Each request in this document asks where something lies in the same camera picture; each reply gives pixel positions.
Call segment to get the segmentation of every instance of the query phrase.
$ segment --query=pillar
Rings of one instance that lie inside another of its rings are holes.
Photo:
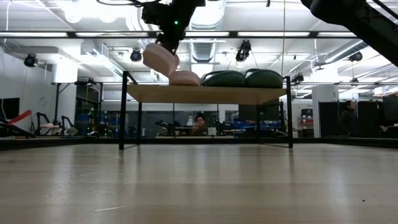
[[[333,65],[312,73],[312,82],[338,82],[338,71]],[[319,85],[312,87],[313,128],[314,137],[320,138],[320,102],[337,102],[339,99],[338,85]]]
[[[77,81],[78,65],[67,58],[61,58],[52,68],[52,82],[55,83],[71,83]],[[57,121],[61,121],[61,116],[66,116],[72,123],[75,122],[76,110],[76,86],[69,85],[59,95],[58,101],[58,117]]]

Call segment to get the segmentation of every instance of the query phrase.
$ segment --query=green object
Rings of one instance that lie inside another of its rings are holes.
[[[252,68],[242,72],[245,77],[245,86],[251,88],[282,88],[283,78],[279,73]]]
[[[75,136],[75,135],[77,135],[77,129],[76,128],[68,128],[67,129],[67,134],[69,135],[69,136]]]
[[[202,86],[244,87],[244,75],[237,71],[215,71],[201,78]]]

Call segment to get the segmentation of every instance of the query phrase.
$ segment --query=man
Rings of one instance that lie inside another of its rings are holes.
[[[199,136],[206,135],[207,127],[205,122],[205,115],[203,113],[197,113],[197,117],[195,118],[195,124],[191,130],[191,135]]]
[[[344,108],[339,120],[342,133],[347,136],[359,137],[359,121],[355,115],[355,103],[348,100],[345,102]]]

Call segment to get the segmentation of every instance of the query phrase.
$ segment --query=wall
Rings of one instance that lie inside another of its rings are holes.
[[[42,68],[28,68],[22,60],[5,54],[0,48],[0,98],[20,98],[20,114],[26,110],[39,111],[50,121],[54,119],[56,87],[51,81],[51,72],[45,74]],[[29,131],[30,118],[16,125]]]

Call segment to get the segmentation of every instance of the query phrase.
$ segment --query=pink cushion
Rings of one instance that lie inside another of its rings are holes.
[[[169,85],[200,86],[200,78],[191,71],[175,71],[169,76]]]
[[[144,59],[144,65],[152,68],[156,72],[160,72],[166,77],[168,77],[170,73],[177,69],[173,54],[159,44],[148,44],[142,53],[142,57]]]
[[[174,68],[172,72],[176,71],[179,64],[180,64],[180,58],[178,57],[178,55],[174,55]]]
[[[40,125],[41,128],[60,128],[59,125],[54,125],[53,123],[42,124]]]

